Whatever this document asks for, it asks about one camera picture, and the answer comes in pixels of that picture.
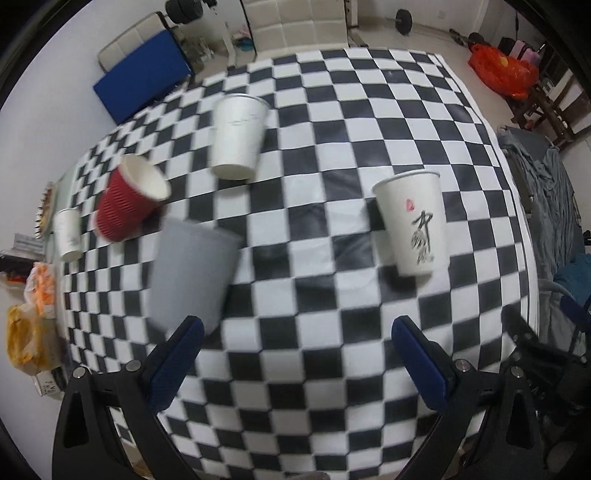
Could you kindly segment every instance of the table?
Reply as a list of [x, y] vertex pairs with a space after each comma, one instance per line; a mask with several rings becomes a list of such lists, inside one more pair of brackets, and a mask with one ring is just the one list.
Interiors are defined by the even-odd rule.
[[[211, 110], [229, 92], [272, 106], [256, 179], [206, 168]], [[439, 56], [352, 48], [259, 61], [169, 95], [119, 126], [77, 166], [72, 206], [85, 254], [64, 268], [72, 356], [94, 371], [163, 340], [147, 322], [158, 227], [109, 245], [92, 232], [122, 154], [169, 178], [167, 214], [245, 239], [221, 327], [160, 415], [195, 468], [233, 479], [400, 470], [436, 415], [389, 341], [409, 315], [480, 369], [511, 346], [500, 311], [536, 325], [532, 247], [490, 125]], [[415, 168], [441, 174], [449, 270], [397, 275], [371, 187]], [[122, 416], [116, 418], [130, 440]]]

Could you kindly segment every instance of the gray blanket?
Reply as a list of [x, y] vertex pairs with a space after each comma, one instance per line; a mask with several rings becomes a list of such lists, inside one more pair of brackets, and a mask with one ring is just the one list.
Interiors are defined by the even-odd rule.
[[[584, 253], [579, 212], [573, 186], [562, 165], [560, 153], [542, 135], [516, 128], [499, 131], [499, 145], [519, 162], [533, 196], [530, 232], [540, 280], [554, 275], [576, 254]], [[560, 311], [561, 293], [540, 288], [540, 340], [568, 350], [574, 325]], [[576, 351], [584, 352], [584, 345]]]

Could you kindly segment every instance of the weight plate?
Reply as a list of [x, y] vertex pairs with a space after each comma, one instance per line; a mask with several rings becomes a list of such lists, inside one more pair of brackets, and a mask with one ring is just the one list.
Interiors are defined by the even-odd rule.
[[166, 9], [166, 13], [172, 22], [181, 25], [190, 22], [183, 10], [181, 10], [179, 0], [168, 0], [164, 8]]
[[190, 22], [199, 20], [203, 16], [201, 0], [178, 0], [178, 4]]
[[396, 30], [402, 35], [408, 35], [413, 29], [413, 16], [408, 10], [400, 9], [396, 13]]

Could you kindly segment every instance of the white paper cup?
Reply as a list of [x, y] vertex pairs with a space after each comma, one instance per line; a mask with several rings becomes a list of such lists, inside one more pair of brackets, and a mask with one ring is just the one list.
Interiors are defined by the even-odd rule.
[[68, 208], [57, 212], [53, 218], [53, 231], [60, 260], [65, 263], [79, 260], [82, 256], [82, 241], [78, 210]]
[[266, 101], [243, 93], [226, 95], [216, 104], [209, 166], [218, 178], [246, 180], [255, 175], [268, 112]]
[[425, 275], [449, 266], [439, 173], [413, 170], [374, 185], [398, 273]]

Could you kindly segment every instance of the red plastic bag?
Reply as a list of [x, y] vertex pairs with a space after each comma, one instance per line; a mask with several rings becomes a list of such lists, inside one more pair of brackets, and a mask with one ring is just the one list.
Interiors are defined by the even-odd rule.
[[502, 96], [526, 100], [540, 78], [538, 67], [504, 55], [498, 48], [474, 45], [468, 65], [488, 88]]

